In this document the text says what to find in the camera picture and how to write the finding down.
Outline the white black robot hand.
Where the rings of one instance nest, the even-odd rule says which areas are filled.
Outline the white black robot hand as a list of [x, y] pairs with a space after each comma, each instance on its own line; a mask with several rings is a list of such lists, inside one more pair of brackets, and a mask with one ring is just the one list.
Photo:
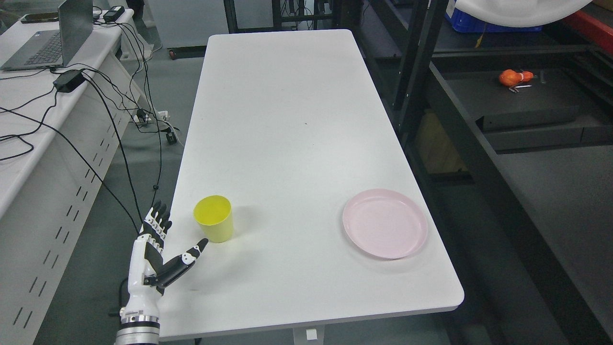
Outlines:
[[132, 245], [127, 280], [129, 300], [120, 310], [121, 323], [157, 321], [158, 301], [166, 288], [195, 265], [209, 243], [203, 238], [184, 253], [164, 262], [162, 254], [170, 228], [170, 210], [158, 200], [147, 212]]

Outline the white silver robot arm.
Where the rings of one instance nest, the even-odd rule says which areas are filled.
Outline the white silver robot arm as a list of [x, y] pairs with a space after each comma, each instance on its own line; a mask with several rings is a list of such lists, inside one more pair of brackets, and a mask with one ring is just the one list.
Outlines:
[[114, 345], [159, 345], [160, 323], [155, 316], [128, 316], [121, 319]]

